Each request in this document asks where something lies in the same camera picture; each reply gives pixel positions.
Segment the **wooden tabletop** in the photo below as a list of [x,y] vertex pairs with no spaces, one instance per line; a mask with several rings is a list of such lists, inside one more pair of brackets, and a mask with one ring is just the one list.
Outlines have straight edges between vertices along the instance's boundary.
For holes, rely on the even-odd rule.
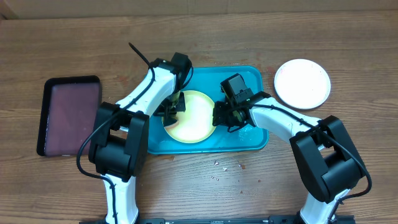
[[[319,63],[331,95],[301,112],[339,117],[374,182],[370,194],[347,200],[338,213],[358,223],[396,223],[397,28],[397,11],[0,21],[0,223],[104,217],[100,180],[80,174],[75,157],[36,154],[42,94],[49,78],[97,75],[104,101],[124,98],[147,72],[128,42],[149,60],[181,52],[195,67],[255,66],[273,96],[284,62]],[[95,171],[86,157],[83,165]],[[354,192],[365,187],[363,179]],[[149,156],[136,192],[147,218],[295,214],[306,196],[290,146],[273,134],[260,151]]]

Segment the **teal tray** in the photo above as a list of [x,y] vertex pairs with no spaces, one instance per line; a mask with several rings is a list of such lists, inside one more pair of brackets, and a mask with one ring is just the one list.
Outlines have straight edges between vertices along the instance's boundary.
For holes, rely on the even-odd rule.
[[[239,73],[253,93],[263,91],[260,71],[252,66],[195,68],[190,83],[183,89],[196,90],[208,95],[214,102],[224,101],[220,83]],[[198,143],[182,143],[172,139],[163,128],[162,118],[149,120],[148,152],[151,154],[187,154],[200,152],[235,152],[262,149],[268,142],[268,130],[247,125],[234,133],[226,126],[217,126],[213,134]]]

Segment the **cable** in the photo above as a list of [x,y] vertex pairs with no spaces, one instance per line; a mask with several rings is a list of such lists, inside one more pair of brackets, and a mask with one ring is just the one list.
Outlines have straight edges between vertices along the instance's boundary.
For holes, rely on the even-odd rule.
[[185,88],[189,84],[189,82],[192,79],[192,76],[193,76],[193,66],[191,64],[191,77],[188,79],[188,81],[184,85],[182,85],[181,89]]
[[338,208],[339,204],[342,204],[344,200],[349,199],[349,198],[360,197],[360,196],[366,195],[367,193],[369,193],[371,191],[371,189],[372,189],[372,178],[371,178],[368,170],[365,169],[365,167],[362,165],[362,163],[360,163],[357,160],[357,158],[355,158],[354,155],[352,155],[352,153],[349,152],[349,150],[347,150],[344,146],[342,146],[340,143],[338,143],[335,139],[333,139],[327,133],[324,133],[320,128],[315,127],[314,125],[304,121],[303,119],[297,117],[296,115],[292,114],[291,112],[289,112],[289,111],[287,111],[287,110],[285,110],[283,108],[276,107],[274,105],[244,105],[244,106],[237,106],[235,108],[232,108],[232,109],[228,110],[226,113],[229,114],[230,112],[238,110],[238,109],[241,109],[241,108],[249,108],[249,109],[251,109],[253,107],[269,108],[269,109],[272,109],[272,110],[277,110],[277,111],[283,112],[284,114],[286,114],[286,115],[290,116],[291,118],[297,120],[299,123],[304,124],[304,125],[308,126],[309,128],[312,128],[312,129],[316,130],[322,136],[326,137],[335,146],[339,147],[340,149],[345,151],[345,153],[347,153],[349,156],[351,156],[351,158],[355,161],[355,163],[359,166],[359,168],[361,168],[361,170],[364,172],[364,174],[366,176],[366,179],[368,181],[368,186],[366,187],[366,189],[364,191],[360,192],[360,193],[346,195],[344,197],[339,198],[337,200],[337,203],[333,207],[333,210],[330,213],[330,216],[328,217],[329,221],[331,221],[331,219],[333,218],[333,215],[337,211],[337,208]]
[[118,224],[118,214],[116,213],[116,192],[115,192],[115,189],[114,189],[114,186],[115,186],[115,185],[113,184],[113,182],[112,182],[111,179],[109,179],[109,178],[107,178],[107,177],[105,177],[105,176],[96,175],[96,174],[91,174],[91,173],[85,171],[85,170],[81,167],[81,164],[80,164],[80,157],[81,157],[81,154],[83,153],[84,148],[86,147],[86,145],[88,144],[88,142],[93,138],[93,136],[94,136],[98,131],[100,131],[106,124],[108,124],[109,122],[113,121],[117,116],[119,116],[119,114],[120,114],[122,111],[128,109],[130,106],[132,106],[134,103],[136,103],[137,100],[138,100],[140,97],[142,97],[143,94],[145,94],[145,92],[150,88],[150,86],[152,86],[153,82],[155,81],[155,71],[154,71],[154,68],[152,68],[152,67],[150,66],[149,61],[145,58],[145,56],[143,56],[143,55],[141,54],[141,52],[140,52],[138,49],[136,49],[136,47],[135,47],[134,45],[132,45],[131,43],[129,43],[129,45],[130,45],[130,47],[133,49],[133,51],[135,51],[135,53],[137,53],[138,56],[140,56],[140,58],[148,65],[149,69],[150,69],[151,72],[152,72],[152,79],[150,80],[149,84],[144,88],[144,90],[143,90],[142,92],[140,92],[140,93],[137,95],[137,97],[135,97],[134,99],[132,99],[132,100],[130,101],[130,103],[128,103],[125,107],[121,108],[119,111],[117,111],[115,114],[113,114],[110,118],[108,118],[106,121],[104,121],[100,126],[98,126],[98,128],[96,128],[96,129],[86,138],[86,140],[85,140],[85,141],[83,142],[83,144],[80,146],[79,151],[78,151],[78,154],[77,154],[77,156],[76,156],[76,165],[77,165],[77,168],[79,169],[79,171],[80,171],[82,174],[84,174],[84,175],[86,175],[86,176],[88,176],[88,177],[92,177],[92,178],[96,178],[96,179],[101,179],[101,180],[107,181],[107,182],[110,184],[110,188],[111,188],[111,190],[112,190],[112,208],[113,208],[113,217],[114,217],[114,222],[115,222],[115,224]]

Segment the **robotic arm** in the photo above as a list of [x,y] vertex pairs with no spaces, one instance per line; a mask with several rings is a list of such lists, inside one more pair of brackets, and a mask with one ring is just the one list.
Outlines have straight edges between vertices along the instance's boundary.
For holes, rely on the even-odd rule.
[[[179,53],[170,62],[159,58],[152,62],[150,68],[154,70],[155,81],[150,88],[136,104],[122,111],[117,119],[91,139],[90,162],[96,165],[98,173],[111,179],[115,185],[118,223],[133,224],[139,220],[135,184],[147,154],[149,117],[163,116],[165,126],[177,122],[172,115],[185,111],[180,90],[191,67],[188,57]],[[94,129],[139,96],[149,86],[151,78],[152,70],[149,69],[144,81],[130,95],[116,105],[104,102],[97,111]],[[228,131],[233,132],[250,124],[268,129],[290,142],[300,176],[309,191],[305,206],[300,211],[301,222],[328,223],[337,200],[345,196],[364,174],[347,153],[296,118],[326,132],[363,164],[342,122],[333,116],[324,120],[311,118],[284,107],[267,93],[253,94],[239,74],[223,81],[221,90],[226,94],[226,101],[215,103],[213,125],[228,126]],[[110,135],[110,129],[127,131],[127,138]],[[331,146],[335,147],[335,152],[322,158],[319,151]],[[113,224],[113,195],[109,184],[104,183],[108,201],[108,214],[104,222]]]

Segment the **wood surface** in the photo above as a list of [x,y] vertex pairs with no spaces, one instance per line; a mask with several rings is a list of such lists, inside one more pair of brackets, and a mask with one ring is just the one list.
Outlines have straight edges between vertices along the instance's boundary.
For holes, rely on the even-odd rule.
[[[342,119],[374,183],[338,213],[358,223],[396,223],[397,27],[397,11],[0,21],[0,223],[105,215],[103,183],[80,174],[75,157],[36,154],[40,107],[52,77],[97,75],[104,101],[125,97],[146,74],[128,42],[149,60],[181,52],[195,67],[255,66],[274,96],[273,77],[284,62],[319,63],[331,78],[331,95],[302,113]],[[95,171],[87,157],[83,166]],[[365,187],[361,180],[354,192]],[[273,134],[260,151],[149,156],[136,192],[148,218],[295,214],[306,196],[290,146]]]
[[9,19],[393,9],[396,0],[0,0]]

